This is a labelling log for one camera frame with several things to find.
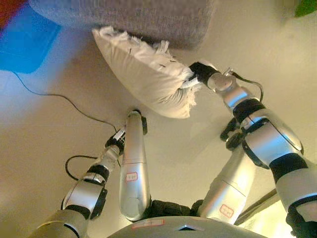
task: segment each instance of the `cable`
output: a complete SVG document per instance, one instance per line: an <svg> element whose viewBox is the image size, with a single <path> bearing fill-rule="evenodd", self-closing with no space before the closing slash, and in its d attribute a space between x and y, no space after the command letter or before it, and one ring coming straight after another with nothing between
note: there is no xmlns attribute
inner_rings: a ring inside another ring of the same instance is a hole
<svg viewBox="0 0 317 238"><path fill-rule="evenodd" d="M68 174L68 176L70 176L73 180L76 180L76 181L78 181L78 178L76 178L75 176L73 176L73 175L69 172L69 170L68 170L68 163L69 163L69 161L71 161L72 159L78 158L78 157L83 157L83 158L88 158L88 159L94 159L94 160L97 159L97 157L93 157L93 156L74 155L74 156L70 157L70 158L66 161L66 163L65 163L66 173Z"/></svg>
<svg viewBox="0 0 317 238"><path fill-rule="evenodd" d="M263 86L258 83L258 82L255 82L255 81L252 81L252 80L247 80L247 79L244 79L243 77L241 77L240 75L238 75L236 72L232 72L232 75L235 76L236 78L240 79L241 81L244 81L246 83L251 83L253 85L256 85L259 87L260 91L261 91L261 95L260 95L260 102L262 102L263 100L263 96L264 96L264 89L263 89Z"/></svg>
<svg viewBox="0 0 317 238"><path fill-rule="evenodd" d="M66 99L71 105L73 105L73 107L74 107L77 111L79 111L82 115L84 115L84 116L86 116L86 117L88 117L88 118L90 118L90 119L92 119L92 120L96 120L96 121L99 121L99 122L102 122L102 123L105 123L105 124L108 124L108 125L112 126L113 129L115 130L115 133L117 133L117 129L115 128L115 126L114 126L113 124L111 124L110 122L107 122L107 121L105 121L105 120L97 119L97 118L95 118L95 117L92 117L92 116L90 116L90 115L84 113L84 112L81 111L68 97L66 97L66 96L64 96L64 95L61 95L61 94L55 94L55 93L47 93L47 94L36 93L36 92L32 91L31 89L29 89L29 88L24 84L24 82L22 81L22 79L20 78L20 76L19 76L16 72L13 72L13 71L12 71L12 73L20 80L20 82L22 83L22 85L24 86L24 88L25 88L26 90L28 90L30 93L33 93L33 94L38 95L38 96L57 96L57 97L62 97L62 98L64 98L64 99Z"/></svg>

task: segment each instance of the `floor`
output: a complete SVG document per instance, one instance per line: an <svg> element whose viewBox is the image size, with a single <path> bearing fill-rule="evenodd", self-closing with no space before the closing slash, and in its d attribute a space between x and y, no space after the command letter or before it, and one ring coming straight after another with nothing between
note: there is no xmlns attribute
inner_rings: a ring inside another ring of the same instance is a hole
<svg viewBox="0 0 317 238"><path fill-rule="evenodd" d="M292 18L291 0L221 1L203 43L194 51L172 50L184 64L199 59L219 70L233 67L265 88L264 104L293 128L305 155L317 162L317 14ZM191 206L230 157L219 139L230 120L220 98L206 88L197 93L191 117L168 119L143 106L120 84L89 32L63 28L43 65L20 74L36 92L67 95L83 111L124 125L139 108L148 119L145 137L153 199ZM255 94L257 88L247 85ZM97 156L113 134L64 99L27 92L14 74L0 71L0 230L24 238L60 207L74 184L64 172L67 158ZM89 160L69 166L77 176ZM118 209L119 168L111 174L104 211L88 234L105 238L128 224ZM270 171L257 169L246 207L274 188Z"/></svg>

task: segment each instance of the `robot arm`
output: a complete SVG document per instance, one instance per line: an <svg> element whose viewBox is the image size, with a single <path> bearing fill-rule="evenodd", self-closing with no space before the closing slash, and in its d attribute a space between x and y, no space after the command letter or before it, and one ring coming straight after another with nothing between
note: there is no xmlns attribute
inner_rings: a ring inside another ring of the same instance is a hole
<svg viewBox="0 0 317 238"><path fill-rule="evenodd" d="M316 225L312 222L317 222L317 167L304 158L298 137L246 88L240 87L231 70L223 75L201 63L193 64L191 69L199 81L222 97L240 123L245 153L255 165L271 169L294 234L302 237L309 233Z"/></svg>
<svg viewBox="0 0 317 238"><path fill-rule="evenodd" d="M121 213L132 222L145 218L151 206L143 142L146 132L146 119L139 111L130 112L126 121L124 154L120 170L119 204Z"/></svg>
<svg viewBox="0 0 317 238"><path fill-rule="evenodd" d="M125 130L111 137L105 150L65 196L61 210L40 225L29 238L84 238L88 221L98 217L106 201L105 185L123 152Z"/></svg>

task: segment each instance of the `white fabric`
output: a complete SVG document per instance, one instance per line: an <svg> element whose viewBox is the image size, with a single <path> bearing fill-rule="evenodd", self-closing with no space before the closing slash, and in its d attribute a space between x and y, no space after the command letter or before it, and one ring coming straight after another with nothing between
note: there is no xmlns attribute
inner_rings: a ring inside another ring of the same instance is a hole
<svg viewBox="0 0 317 238"><path fill-rule="evenodd" d="M112 27L94 29L93 35L113 73L134 97L162 116L190 116L200 85L181 89L193 72L169 54L167 41L152 47Z"/></svg>

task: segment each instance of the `red label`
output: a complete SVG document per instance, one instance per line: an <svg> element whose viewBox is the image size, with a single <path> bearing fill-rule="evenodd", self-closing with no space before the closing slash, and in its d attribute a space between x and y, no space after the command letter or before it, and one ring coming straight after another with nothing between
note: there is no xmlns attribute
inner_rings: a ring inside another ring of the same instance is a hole
<svg viewBox="0 0 317 238"><path fill-rule="evenodd" d="M227 218L231 218L233 216L234 211L228 207L227 205L222 205L219 209L220 213Z"/></svg>
<svg viewBox="0 0 317 238"><path fill-rule="evenodd" d="M138 180L138 173L137 172L127 173L127 176L125 178L126 182L133 182L136 180Z"/></svg>

